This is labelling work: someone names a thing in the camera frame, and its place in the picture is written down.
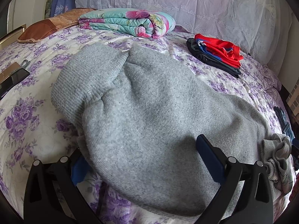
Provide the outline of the grey sweatpants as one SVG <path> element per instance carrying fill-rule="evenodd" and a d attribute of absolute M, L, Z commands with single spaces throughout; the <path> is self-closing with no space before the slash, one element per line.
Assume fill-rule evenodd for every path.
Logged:
<path fill-rule="evenodd" d="M 51 100 L 110 187 L 144 209 L 184 219 L 201 215 L 219 189 L 197 136 L 243 163 L 261 160 L 264 146 L 288 142 L 246 100 L 138 45 L 126 52 L 84 46 L 60 72 Z"/>

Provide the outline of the purple floral bedspread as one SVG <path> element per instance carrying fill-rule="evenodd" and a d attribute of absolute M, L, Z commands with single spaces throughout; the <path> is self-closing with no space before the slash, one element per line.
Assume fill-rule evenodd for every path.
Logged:
<path fill-rule="evenodd" d="M 187 49 L 188 38 L 187 33 L 171 32 L 152 40 L 74 26 L 38 43 L 16 42 L 1 50 L 1 70 L 15 62 L 29 62 L 29 76 L 1 100 L 1 192 L 19 215 L 23 215 L 25 187 L 33 161 L 55 162 L 77 147 L 76 131 L 53 107 L 51 90 L 69 59 L 92 43 L 123 51 L 137 44 L 175 58 L 214 90 L 239 96 L 255 106 L 275 133 L 272 147 L 286 141 L 274 111 L 283 103 L 279 96 L 281 83 L 273 72 L 245 55 L 241 77 L 236 79 L 194 58 Z"/>

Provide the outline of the blue jeans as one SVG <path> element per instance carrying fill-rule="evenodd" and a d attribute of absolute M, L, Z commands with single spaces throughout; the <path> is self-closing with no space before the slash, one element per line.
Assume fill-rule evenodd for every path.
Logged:
<path fill-rule="evenodd" d="M 280 107 L 277 107 L 277 106 L 274 107 L 274 111 L 279 120 L 282 133 L 286 136 L 289 136 L 290 141 L 292 143 L 293 139 L 295 138 L 295 135 L 291 129 L 290 122 L 287 120 L 287 117 L 286 117 L 284 111 Z"/>

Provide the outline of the checkered beige curtain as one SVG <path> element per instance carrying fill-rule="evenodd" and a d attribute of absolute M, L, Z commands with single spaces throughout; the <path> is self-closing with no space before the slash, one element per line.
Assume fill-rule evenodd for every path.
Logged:
<path fill-rule="evenodd" d="M 299 113 L 299 99 L 298 99 L 299 86 L 298 85 L 299 82 L 297 81 L 286 101 L 296 118 L 298 118 L 298 113 Z"/>

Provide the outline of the black smartphone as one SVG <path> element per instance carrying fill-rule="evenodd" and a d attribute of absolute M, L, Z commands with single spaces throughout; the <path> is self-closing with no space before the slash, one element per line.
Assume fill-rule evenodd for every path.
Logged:
<path fill-rule="evenodd" d="M 12 73 L 10 76 L 8 76 L 2 83 L 1 83 L 1 100 L 3 97 L 17 84 L 21 83 L 24 79 L 26 79 L 30 73 L 21 68 L 17 70 L 16 72 Z"/>

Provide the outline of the red folded shorts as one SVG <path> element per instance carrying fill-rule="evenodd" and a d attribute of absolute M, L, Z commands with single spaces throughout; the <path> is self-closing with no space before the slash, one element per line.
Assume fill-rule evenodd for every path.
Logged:
<path fill-rule="evenodd" d="M 240 48 L 237 45 L 229 41 L 206 37 L 199 33 L 195 35 L 195 41 L 200 50 L 209 57 L 235 69 L 240 69 L 240 61 L 243 59 L 243 56 L 240 54 Z"/>

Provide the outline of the brown orange pillow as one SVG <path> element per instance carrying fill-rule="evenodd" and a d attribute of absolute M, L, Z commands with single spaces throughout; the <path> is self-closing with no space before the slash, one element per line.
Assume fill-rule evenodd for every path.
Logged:
<path fill-rule="evenodd" d="M 19 43 L 37 43 L 57 31 L 78 25 L 78 18 L 92 8 L 72 9 L 55 17 L 41 20 L 30 25 L 17 39 Z"/>

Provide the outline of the dark folded clothes stack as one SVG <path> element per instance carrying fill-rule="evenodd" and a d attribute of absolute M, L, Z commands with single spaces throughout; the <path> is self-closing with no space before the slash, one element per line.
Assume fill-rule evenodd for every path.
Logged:
<path fill-rule="evenodd" d="M 205 52 L 203 48 L 197 44 L 194 38 L 188 38 L 186 45 L 189 52 L 201 62 L 209 66 L 216 67 L 222 71 L 225 71 L 235 78 L 239 78 L 239 76 L 241 75 L 240 69 L 234 68 L 221 61 L 219 58 L 212 55 L 211 53 Z"/>

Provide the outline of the lavender lace headboard cover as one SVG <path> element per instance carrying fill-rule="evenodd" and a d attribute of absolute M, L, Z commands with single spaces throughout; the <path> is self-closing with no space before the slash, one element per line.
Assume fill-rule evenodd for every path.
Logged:
<path fill-rule="evenodd" d="M 234 43 L 275 74 L 282 67 L 292 24 L 286 0 L 75 0 L 75 5 L 164 12 L 189 33 Z"/>

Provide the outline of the floral folded quilt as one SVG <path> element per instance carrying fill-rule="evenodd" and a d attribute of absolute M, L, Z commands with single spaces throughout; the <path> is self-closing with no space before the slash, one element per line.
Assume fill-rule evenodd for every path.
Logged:
<path fill-rule="evenodd" d="M 111 30 L 138 38 L 158 39 L 171 32 L 176 22 L 163 12 L 109 8 L 94 10 L 78 18 L 80 28 Z"/>

